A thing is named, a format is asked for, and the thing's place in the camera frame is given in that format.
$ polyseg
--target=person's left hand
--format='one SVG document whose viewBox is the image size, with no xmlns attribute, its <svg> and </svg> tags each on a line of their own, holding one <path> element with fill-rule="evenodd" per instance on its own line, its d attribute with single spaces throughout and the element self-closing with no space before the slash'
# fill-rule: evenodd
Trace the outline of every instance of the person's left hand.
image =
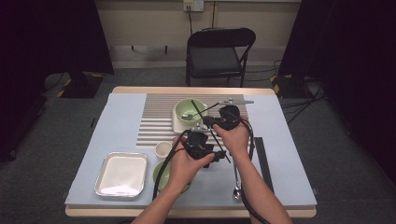
<svg viewBox="0 0 396 224">
<path fill-rule="evenodd" d="M 169 181 L 167 183 L 168 188 L 177 190 L 178 192 L 183 192 L 184 188 L 194 179 L 195 175 L 198 173 L 199 169 L 210 163 L 214 154 L 211 153 L 201 158 L 200 160 L 193 159 L 186 151 L 182 142 L 186 142 L 185 137 L 181 138 L 178 143 L 176 150 L 179 150 L 171 160 L 171 173 L 169 176 Z"/>
</svg>

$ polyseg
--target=electrical outlet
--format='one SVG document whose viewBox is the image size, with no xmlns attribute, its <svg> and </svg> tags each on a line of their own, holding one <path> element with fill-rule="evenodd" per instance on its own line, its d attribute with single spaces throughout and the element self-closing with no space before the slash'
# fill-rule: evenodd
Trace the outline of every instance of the electrical outlet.
<svg viewBox="0 0 396 224">
<path fill-rule="evenodd" d="M 183 0 L 183 11 L 188 11 L 187 7 L 190 7 L 190 11 L 192 11 L 194 6 L 194 0 Z"/>
<path fill-rule="evenodd" d="M 194 0 L 193 11 L 204 11 L 204 0 Z"/>
<path fill-rule="evenodd" d="M 183 0 L 183 10 L 188 11 L 187 7 L 190 11 L 204 11 L 204 0 Z"/>
</svg>

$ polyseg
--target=silver tray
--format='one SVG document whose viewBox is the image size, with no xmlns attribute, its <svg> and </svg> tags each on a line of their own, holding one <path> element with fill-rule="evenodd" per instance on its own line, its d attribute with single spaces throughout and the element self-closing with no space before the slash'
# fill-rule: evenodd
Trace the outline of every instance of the silver tray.
<svg viewBox="0 0 396 224">
<path fill-rule="evenodd" d="M 101 196 L 134 197 L 143 189 L 148 158 L 142 153 L 112 152 L 105 157 L 95 184 Z"/>
</svg>

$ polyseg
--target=table edge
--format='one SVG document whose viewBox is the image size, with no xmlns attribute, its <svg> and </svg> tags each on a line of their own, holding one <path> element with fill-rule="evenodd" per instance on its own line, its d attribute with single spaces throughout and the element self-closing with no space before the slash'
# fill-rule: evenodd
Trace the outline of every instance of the table edge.
<svg viewBox="0 0 396 224">
<path fill-rule="evenodd" d="M 132 87 L 132 86 L 115 87 L 112 93 L 276 95 L 272 89 L 258 89 L 258 88 Z"/>
<path fill-rule="evenodd" d="M 69 217 L 137 217 L 143 210 L 144 208 L 67 205 L 65 213 Z M 287 212 L 290 217 L 314 217 L 317 209 L 315 206 L 307 206 L 287 209 Z M 249 217 L 249 213 L 246 209 L 172 209 L 168 217 L 241 218 Z"/>
</svg>

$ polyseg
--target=hand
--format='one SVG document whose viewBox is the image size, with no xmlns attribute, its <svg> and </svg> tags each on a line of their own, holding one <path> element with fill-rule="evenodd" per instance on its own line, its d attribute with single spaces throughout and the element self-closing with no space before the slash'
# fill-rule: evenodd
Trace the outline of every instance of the hand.
<svg viewBox="0 0 396 224">
<path fill-rule="evenodd" d="M 184 148 L 181 143 L 186 141 L 187 139 L 185 137 L 181 138 L 180 143 L 176 147 L 176 150 L 180 149 L 180 151 L 171 160 L 171 173 L 168 184 L 166 185 L 166 187 L 169 186 L 169 188 L 177 190 L 180 193 L 194 179 L 199 169 L 210 163 L 215 156 L 213 153 L 210 153 L 200 160 L 193 159 L 187 153 L 186 149 L 181 149 Z"/>
<path fill-rule="evenodd" d="M 227 147 L 233 158 L 248 157 L 249 133 L 242 123 L 230 131 L 220 128 L 217 124 L 213 125 L 213 129 L 221 137 L 224 146 Z"/>
</svg>

